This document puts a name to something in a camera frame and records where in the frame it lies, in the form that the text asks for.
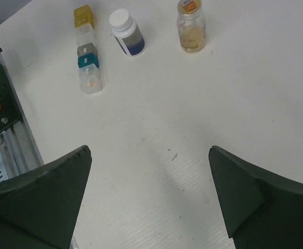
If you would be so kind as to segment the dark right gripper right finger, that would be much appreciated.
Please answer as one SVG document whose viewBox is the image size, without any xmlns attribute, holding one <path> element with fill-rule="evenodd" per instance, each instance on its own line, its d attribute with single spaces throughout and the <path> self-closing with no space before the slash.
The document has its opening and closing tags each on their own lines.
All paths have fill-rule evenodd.
<svg viewBox="0 0 303 249">
<path fill-rule="evenodd" d="M 236 248 L 303 248 L 303 183 L 253 165 L 219 146 L 209 163 Z"/>
</svg>

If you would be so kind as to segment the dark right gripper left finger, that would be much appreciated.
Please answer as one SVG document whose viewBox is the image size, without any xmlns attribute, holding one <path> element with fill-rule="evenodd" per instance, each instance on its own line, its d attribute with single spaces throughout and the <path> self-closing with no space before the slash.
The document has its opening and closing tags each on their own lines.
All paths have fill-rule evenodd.
<svg viewBox="0 0 303 249">
<path fill-rule="evenodd" d="M 0 248 L 69 248 L 91 164 L 83 145 L 0 182 Z"/>
</svg>

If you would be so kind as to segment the weekly pill organizer strip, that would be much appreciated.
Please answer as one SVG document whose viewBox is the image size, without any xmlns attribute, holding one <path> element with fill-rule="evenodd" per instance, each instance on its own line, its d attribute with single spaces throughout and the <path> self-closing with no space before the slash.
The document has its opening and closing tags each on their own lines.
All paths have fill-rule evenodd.
<svg viewBox="0 0 303 249">
<path fill-rule="evenodd" d="M 89 5 L 76 8 L 73 14 L 80 90 L 85 94 L 94 94 L 102 90 L 94 15 Z"/>
</svg>

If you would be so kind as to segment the white pill bottle blue label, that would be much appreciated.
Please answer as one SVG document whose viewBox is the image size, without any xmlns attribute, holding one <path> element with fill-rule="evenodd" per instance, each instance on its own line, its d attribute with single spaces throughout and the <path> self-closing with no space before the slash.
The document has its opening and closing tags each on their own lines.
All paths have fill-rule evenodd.
<svg viewBox="0 0 303 249">
<path fill-rule="evenodd" d="M 145 40 L 137 22 L 126 9 L 117 9 L 109 17 L 113 36 L 123 52 L 134 57 L 141 54 L 145 48 Z"/>
</svg>

